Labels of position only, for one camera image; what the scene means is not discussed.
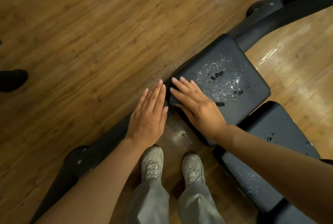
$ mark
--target black shoe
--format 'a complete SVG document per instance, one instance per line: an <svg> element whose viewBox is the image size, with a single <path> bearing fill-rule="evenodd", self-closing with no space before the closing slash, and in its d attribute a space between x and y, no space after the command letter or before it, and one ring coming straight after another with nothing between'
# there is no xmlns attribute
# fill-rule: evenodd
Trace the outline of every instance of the black shoe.
<svg viewBox="0 0 333 224"><path fill-rule="evenodd" d="M25 70L0 70L0 92L12 92L28 79Z"/></svg>

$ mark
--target hand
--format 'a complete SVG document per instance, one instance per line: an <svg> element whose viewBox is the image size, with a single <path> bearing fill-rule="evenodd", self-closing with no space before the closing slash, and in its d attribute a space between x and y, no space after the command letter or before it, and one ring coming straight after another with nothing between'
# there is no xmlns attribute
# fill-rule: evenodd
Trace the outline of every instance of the hand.
<svg viewBox="0 0 333 224"><path fill-rule="evenodd" d="M174 97L182 104L176 104L188 117L189 121L203 136L217 142L218 136L227 128L227 123L216 104L202 93L197 84L172 78L173 84L180 90L170 88Z"/></svg>
<svg viewBox="0 0 333 224"><path fill-rule="evenodd" d="M128 125L126 138L144 149L154 145L164 132L168 107L163 108L166 88L162 84L160 79L151 90L144 90Z"/></svg>

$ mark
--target person's right arm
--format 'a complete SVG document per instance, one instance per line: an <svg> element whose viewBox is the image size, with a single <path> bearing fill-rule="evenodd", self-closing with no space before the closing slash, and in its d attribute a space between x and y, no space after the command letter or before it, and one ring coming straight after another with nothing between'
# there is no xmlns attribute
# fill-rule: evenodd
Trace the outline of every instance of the person's right arm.
<svg viewBox="0 0 333 224"><path fill-rule="evenodd" d="M227 125L216 104L194 81L173 78L180 90L170 89L190 122L256 171L291 204L317 223L333 220L333 166L269 143Z"/></svg>

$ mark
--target person's left arm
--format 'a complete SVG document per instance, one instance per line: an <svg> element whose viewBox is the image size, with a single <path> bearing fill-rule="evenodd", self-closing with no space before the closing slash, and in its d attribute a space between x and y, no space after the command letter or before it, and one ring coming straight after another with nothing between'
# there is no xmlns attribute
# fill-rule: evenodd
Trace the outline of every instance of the person's left arm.
<svg viewBox="0 0 333 224"><path fill-rule="evenodd" d="M132 113L125 139L36 223L107 224L121 190L146 148L164 131L168 107L165 85L159 80L146 89Z"/></svg>

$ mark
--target gray pants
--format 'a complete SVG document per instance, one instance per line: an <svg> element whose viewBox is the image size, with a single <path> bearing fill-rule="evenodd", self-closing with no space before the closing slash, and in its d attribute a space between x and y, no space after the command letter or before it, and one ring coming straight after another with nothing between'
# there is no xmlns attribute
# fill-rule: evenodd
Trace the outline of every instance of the gray pants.
<svg viewBox="0 0 333 224"><path fill-rule="evenodd" d="M178 214L182 224L224 224L203 183L185 189L178 201ZM134 190L125 223L169 224L169 194L160 180L145 180Z"/></svg>

